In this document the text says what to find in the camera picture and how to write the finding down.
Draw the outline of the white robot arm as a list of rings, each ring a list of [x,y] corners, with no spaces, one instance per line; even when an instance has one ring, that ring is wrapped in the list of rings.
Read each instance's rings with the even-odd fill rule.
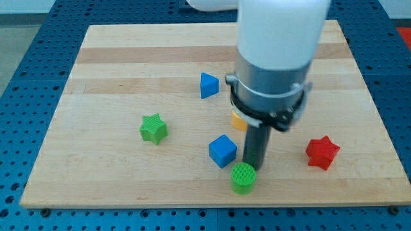
[[[248,125],[243,161],[259,170],[271,130],[287,132],[302,116],[330,0],[188,0],[202,12],[236,10],[231,88],[234,111]]]

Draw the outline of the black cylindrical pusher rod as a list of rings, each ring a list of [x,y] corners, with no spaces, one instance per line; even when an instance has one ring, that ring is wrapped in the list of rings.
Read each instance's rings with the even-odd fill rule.
[[[255,170],[259,170],[264,162],[265,153],[270,138],[271,127],[259,128],[248,125],[245,136],[243,161],[250,164]]]

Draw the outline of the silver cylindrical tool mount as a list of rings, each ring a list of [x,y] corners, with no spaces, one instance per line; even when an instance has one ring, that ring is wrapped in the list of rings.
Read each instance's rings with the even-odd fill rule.
[[[231,88],[233,110],[247,124],[286,132],[302,116],[311,84],[306,82],[310,62],[298,68],[267,69],[236,53],[234,72],[225,82]]]

